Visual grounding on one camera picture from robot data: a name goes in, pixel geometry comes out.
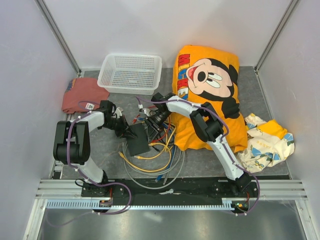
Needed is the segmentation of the black network switch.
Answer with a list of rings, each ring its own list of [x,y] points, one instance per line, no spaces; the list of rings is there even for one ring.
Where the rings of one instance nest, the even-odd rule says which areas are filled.
[[[149,152],[148,136],[143,123],[136,123],[130,127],[137,135],[136,139],[126,139],[130,156],[134,157]]]

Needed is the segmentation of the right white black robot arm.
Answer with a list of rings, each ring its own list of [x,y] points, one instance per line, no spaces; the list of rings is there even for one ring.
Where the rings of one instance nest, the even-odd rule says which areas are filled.
[[[191,120],[197,137],[207,143],[217,156],[227,177],[229,191],[235,197],[242,196],[247,191],[251,178],[231,150],[226,136],[230,130],[227,124],[218,116],[209,102],[194,103],[178,97],[173,93],[162,96],[157,93],[151,100],[138,99],[138,102],[154,104],[160,113],[148,117],[147,121],[154,128],[162,124],[165,117],[176,113]]]

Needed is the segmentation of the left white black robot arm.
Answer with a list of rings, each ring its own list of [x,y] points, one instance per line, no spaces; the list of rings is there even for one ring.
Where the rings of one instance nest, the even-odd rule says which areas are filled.
[[[84,181],[93,184],[92,191],[99,197],[110,191],[107,174],[91,157],[90,133],[106,128],[118,138],[136,139],[138,136],[129,126],[122,110],[109,101],[102,100],[99,107],[89,110],[74,120],[61,120],[56,124],[53,157],[78,172]]]

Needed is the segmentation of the white plastic basket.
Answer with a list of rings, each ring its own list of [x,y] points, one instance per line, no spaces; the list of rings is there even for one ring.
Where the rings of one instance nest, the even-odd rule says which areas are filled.
[[[160,56],[110,53],[102,63],[97,85],[109,93],[153,95],[161,72]]]

